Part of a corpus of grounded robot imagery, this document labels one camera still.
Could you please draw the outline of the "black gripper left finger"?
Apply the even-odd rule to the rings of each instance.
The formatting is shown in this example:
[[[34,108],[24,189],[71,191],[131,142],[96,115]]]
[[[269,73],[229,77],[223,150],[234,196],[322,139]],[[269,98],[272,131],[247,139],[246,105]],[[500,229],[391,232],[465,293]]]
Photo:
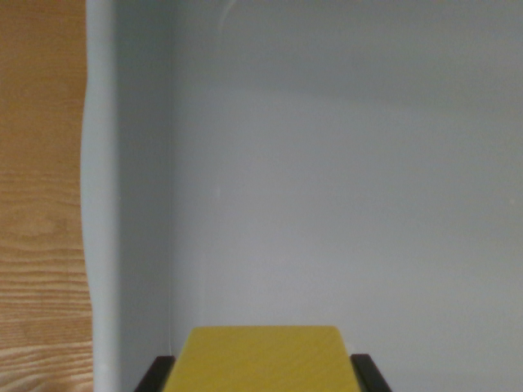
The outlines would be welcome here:
[[[176,358],[171,355],[156,357],[134,392],[162,392],[175,362]]]

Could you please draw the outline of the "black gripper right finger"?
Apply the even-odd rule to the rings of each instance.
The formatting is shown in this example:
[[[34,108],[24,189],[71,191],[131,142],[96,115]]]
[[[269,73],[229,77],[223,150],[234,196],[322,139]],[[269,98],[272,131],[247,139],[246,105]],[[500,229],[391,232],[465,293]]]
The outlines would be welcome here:
[[[392,392],[391,387],[369,354],[352,354],[351,364],[363,392]]]

